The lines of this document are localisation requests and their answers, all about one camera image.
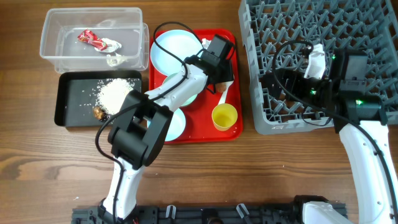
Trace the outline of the small light blue bowl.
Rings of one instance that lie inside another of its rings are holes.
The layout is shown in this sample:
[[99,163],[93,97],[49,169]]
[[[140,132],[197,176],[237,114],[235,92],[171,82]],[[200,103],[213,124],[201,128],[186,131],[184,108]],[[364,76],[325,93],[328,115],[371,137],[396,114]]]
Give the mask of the small light blue bowl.
[[174,111],[170,119],[170,113],[164,117],[157,114],[152,120],[146,119],[147,130],[156,137],[156,142],[170,142],[179,138],[186,128],[186,118],[181,109]]

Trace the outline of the brown food scrap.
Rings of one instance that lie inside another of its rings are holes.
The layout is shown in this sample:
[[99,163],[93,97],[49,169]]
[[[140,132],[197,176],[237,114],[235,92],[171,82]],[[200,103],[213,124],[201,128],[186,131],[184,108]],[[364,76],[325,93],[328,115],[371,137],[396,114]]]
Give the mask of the brown food scrap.
[[104,121],[108,117],[106,112],[100,106],[93,108],[93,116],[99,121]]

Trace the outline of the white rice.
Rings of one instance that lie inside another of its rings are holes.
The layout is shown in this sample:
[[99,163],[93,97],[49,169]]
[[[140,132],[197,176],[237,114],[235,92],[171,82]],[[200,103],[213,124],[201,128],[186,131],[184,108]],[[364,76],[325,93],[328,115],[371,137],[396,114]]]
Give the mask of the white rice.
[[141,81],[137,78],[105,78],[94,81],[94,87],[82,90],[83,96],[88,96],[88,100],[83,100],[79,106],[91,106],[99,108],[106,115],[114,115],[122,107],[125,97],[135,87],[141,87]]

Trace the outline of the yellow plastic cup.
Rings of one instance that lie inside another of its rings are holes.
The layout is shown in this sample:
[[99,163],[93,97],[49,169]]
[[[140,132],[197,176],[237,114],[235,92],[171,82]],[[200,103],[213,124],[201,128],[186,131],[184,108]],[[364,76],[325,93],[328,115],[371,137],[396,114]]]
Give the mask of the yellow plastic cup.
[[237,122],[238,112],[233,105],[222,103],[213,109],[211,118],[217,130],[227,131]]

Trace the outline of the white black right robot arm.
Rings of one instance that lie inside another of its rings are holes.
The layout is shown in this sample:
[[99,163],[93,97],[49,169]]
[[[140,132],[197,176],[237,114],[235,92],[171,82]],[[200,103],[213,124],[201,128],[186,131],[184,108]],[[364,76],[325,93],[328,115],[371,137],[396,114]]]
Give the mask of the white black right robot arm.
[[281,45],[265,75],[270,93],[321,111],[333,120],[348,155],[360,223],[397,223],[397,174],[389,149],[387,112],[380,96],[366,91],[368,56],[360,50],[335,49],[326,65],[323,46],[300,41],[308,60],[304,72],[277,67]]

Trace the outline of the orange carrot piece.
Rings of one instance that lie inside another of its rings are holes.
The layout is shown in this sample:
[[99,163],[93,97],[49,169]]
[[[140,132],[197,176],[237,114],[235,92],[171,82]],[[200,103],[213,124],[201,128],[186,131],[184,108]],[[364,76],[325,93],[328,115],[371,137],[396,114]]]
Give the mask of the orange carrot piece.
[[216,91],[217,91],[218,93],[223,93],[223,92],[225,92],[226,89],[227,89],[227,84],[226,84],[226,83],[217,83],[217,84],[215,85],[215,88],[216,88]]

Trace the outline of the red snack wrapper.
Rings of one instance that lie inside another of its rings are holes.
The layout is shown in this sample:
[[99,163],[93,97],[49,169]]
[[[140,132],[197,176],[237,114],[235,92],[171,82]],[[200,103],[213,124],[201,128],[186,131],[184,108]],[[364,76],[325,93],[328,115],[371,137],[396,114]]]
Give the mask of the red snack wrapper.
[[101,40],[94,32],[92,32],[89,29],[84,30],[77,37],[77,39],[80,42],[84,42],[84,43],[92,45],[94,48],[96,48],[99,51],[103,51],[108,47],[107,43],[105,43],[103,40]]

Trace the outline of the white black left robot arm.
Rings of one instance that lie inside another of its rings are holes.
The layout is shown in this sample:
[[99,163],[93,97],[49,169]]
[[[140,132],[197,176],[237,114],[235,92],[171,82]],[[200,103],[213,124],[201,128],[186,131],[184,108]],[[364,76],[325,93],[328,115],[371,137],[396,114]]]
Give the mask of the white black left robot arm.
[[124,223],[131,216],[142,173],[163,148],[175,111],[209,85],[233,80],[233,54],[234,44],[215,35],[207,48],[182,60],[180,71],[168,82],[146,93],[128,93],[121,110],[100,127],[95,143],[106,125],[112,126],[107,157],[114,162],[114,173],[109,194],[100,206],[107,221]]

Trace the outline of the green bowl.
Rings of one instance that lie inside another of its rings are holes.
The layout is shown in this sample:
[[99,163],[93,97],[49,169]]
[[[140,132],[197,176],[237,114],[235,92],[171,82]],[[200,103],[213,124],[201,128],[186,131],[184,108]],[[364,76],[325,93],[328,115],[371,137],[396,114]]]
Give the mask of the green bowl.
[[[171,74],[169,75],[164,81],[163,84],[165,84],[166,82],[168,82],[169,80],[171,80],[174,76],[176,76],[177,73]],[[197,98],[197,95],[193,95],[191,96],[187,101],[185,101],[181,107],[186,107],[188,105],[190,105],[191,103],[193,103],[195,101],[195,99]]]

